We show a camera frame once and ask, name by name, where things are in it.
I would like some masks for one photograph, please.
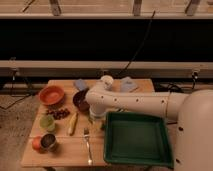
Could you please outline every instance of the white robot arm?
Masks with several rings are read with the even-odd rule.
[[[213,90],[184,93],[118,93],[104,76],[86,94],[91,117],[108,107],[178,120],[175,171],[213,170]]]

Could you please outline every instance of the utensil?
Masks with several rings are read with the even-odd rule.
[[[93,161],[92,161],[92,154],[91,154],[91,149],[90,149],[90,143],[89,143],[89,129],[88,128],[84,128],[84,139],[86,141],[87,144],[87,148],[89,151],[89,155],[88,155],[88,164],[92,165]]]

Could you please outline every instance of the blue cloth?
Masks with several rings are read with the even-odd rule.
[[[138,85],[130,77],[125,77],[121,79],[121,92],[131,92],[137,88]]]
[[[86,85],[86,82],[82,79],[78,79],[74,81],[74,86],[79,90],[85,90],[88,88],[88,86]]]

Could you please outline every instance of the black wall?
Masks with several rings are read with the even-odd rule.
[[[0,59],[129,60],[149,20],[0,20]],[[213,61],[213,20],[153,20],[137,61]]]

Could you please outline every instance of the black cable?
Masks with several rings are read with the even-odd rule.
[[[192,86],[190,87],[180,87],[177,84],[174,83],[169,83],[167,87],[164,87],[163,85],[160,84],[161,87],[165,88],[169,92],[180,92],[184,93],[184,89],[189,89],[189,90],[194,90],[195,85],[196,85],[196,78],[192,78]]]
[[[120,74],[122,74],[124,71],[126,71],[128,69],[128,67],[130,66],[130,64],[132,63],[132,61],[134,61],[136,59],[136,57],[138,56],[139,52],[141,51],[141,49],[144,47],[146,40],[149,36],[150,30],[151,30],[151,26],[152,26],[152,21],[153,18],[155,16],[155,11],[153,11],[152,16],[150,18],[149,24],[147,26],[144,38],[141,42],[141,44],[139,45],[138,49],[136,50],[135,54],[133,55],[133,57],[129,60],[128,64],[119,72],[115,75],[115,77],[119,76]]]
[[[12,84],[11,84],[11,89],[10,89],[10,96],[11,97],[25,97],[27,95],[32,95],[32,86],[31,86],[31,83],[29,82],[28,78],[27,77],[22,77],[24,83],[27,85],[27,91],[28,93],[26,95],[14,95],[13,94],[13,89],[14,89],[14,84],[15,84],[15,76],[16,76],[16,71],[14,71],[13,73],[13,77],[12,77]]]
[[[22,97],[22,98],[16,100],[15,102],[11,103],[11,104],[8,105],[7,107],[0,106],[0,108],[3,109],[3,110],[7,110],[7,109],[11,108],[13,105],[15,105],[16,103],[18,103],[19,101],[22,101],[22,100],[26,99],[26,98],[29,97],[29,96],[31,96],[31,95],[28,94],[28,95],[26,95],[26,96],[24,96],[24,97]]]
[[[18,103],[19,101],[22,101],[22,100],[24,100],[27,97],[29,97],[29,96],[32,95],[31,94],[32,86],[31,86],[31,83],[29,82],[29,80],[27,79],[27,77],[22,77],[22,78],[23,78],[25,84],[28,87],[28,93],[26,95],[13,95],[13,89],[14,89],[14,83],[15,83],[15,76],[16,76],[16,71],[13,73],[13,77],[12,77],[12,85],[11,85],[11,89],[10,89],[10,96],[11,97],[21,97],[21,98],[18,99],[18,100],[16,100],[15,102],[11,103],[7,107],[0,106],[0,109],[7,110],[7,109],[11,108],[12,106],[14,106],[16,103]]]

